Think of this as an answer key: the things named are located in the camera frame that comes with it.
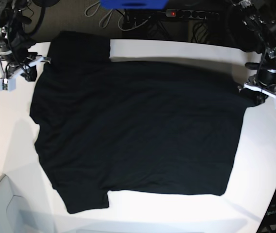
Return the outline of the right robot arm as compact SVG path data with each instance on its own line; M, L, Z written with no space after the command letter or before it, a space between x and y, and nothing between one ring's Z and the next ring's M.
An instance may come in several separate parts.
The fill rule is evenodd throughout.
M31 32L24 26L31 24L30 17L23 15L30 3L41 7L38 22ZM37 78L36 63L42 57L28 49L35 45L32 39L40 29L46 8L58 3L57 0L0 0L0 71L3 79L22 76L28 82Z

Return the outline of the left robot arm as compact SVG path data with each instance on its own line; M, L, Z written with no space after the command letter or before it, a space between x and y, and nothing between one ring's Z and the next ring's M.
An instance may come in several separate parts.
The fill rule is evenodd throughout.
M242 89L254 92L258 103L276 101L276 0L231 0L225 25L236 46L260 55L259 62L245 63L255 74Z

